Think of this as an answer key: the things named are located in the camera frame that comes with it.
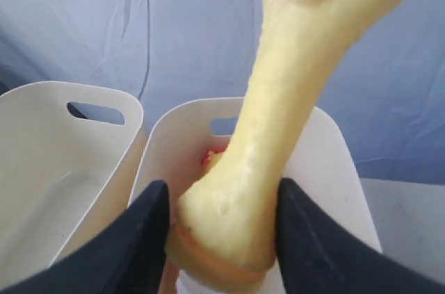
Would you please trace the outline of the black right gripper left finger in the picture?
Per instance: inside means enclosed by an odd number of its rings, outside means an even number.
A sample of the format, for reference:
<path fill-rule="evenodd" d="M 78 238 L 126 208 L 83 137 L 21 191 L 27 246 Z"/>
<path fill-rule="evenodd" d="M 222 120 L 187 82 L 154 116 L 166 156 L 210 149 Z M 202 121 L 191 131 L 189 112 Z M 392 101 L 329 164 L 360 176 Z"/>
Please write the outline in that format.
<path fill-rule="evenodd" d="M 105 230 L 4 293 L 157 293 L 170 225 L 168 187 L 153 181 Z"/>

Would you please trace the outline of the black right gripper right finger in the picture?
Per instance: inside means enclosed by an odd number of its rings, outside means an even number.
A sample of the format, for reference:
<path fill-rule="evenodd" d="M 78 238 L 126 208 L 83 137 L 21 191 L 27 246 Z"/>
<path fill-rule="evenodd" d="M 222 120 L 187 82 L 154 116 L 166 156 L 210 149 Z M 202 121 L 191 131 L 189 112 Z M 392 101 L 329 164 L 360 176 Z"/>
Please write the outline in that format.
<path fill-rule="evenodd" d="M 337 224 L 290 178 L 280 181 L 275 249 L 286 293 L 443 293 Z"/>

